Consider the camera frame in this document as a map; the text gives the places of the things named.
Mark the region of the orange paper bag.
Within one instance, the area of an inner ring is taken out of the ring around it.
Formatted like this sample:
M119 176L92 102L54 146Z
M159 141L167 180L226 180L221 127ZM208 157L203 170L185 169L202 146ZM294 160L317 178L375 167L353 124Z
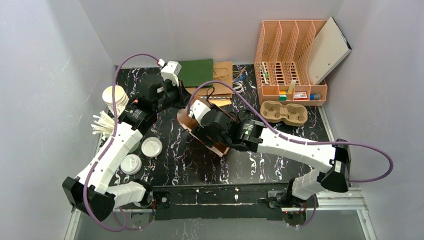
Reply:
M208 110L213 109L225 113L227 117L230 118L231 121L234 123L237 122L236 117L235 115L231 115L228 112L225 112L221 107L213 103L208 103L205 99L200 98L198 96L195 96L191 100L190 107L186 106L184 109L180 109L176 116L176 119L179 124L183 127L184 130L187 130L192 137L196 138L206 148L208 148L218 156L223 157L225 154L227 154L230 148L224 145L221 141L213 139L212 128L201 127L200 123L195 118L189 116L191 107L195 107L195 105L197 105L198 103L200 103L201 107L205 105Z

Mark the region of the white lids partial stack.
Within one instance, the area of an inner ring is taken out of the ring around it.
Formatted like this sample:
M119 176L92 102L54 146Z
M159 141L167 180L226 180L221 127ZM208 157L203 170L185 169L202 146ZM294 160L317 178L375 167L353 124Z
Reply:
M148 158L157 157L163 149L161 140L157 137L148 137L141 144L142 153Z

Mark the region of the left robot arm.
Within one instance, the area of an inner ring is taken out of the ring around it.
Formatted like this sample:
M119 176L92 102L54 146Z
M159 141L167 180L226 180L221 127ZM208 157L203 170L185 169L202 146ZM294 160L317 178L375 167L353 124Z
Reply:
M69 203L95 220L104 221L115 208L139 202L149 205L152 187L133 180L109 183L130 149L157 121L157 114L168 108L187 106L191 94L175 73L147 75L139 93L118 117L117 126L92 161L76 176L66 177L62 188Z

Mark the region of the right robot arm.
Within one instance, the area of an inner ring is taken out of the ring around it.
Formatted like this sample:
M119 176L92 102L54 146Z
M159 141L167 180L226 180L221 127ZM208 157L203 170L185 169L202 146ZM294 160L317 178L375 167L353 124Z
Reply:
M311 172L290 180L284 200L305 201L328 190L345 193L349 189L350 156L344 144L321 145L267 127L254 119L233 120L218 109L195 107L189 116L198 123L205 144L223 144L239 152L272 154L307 164Z

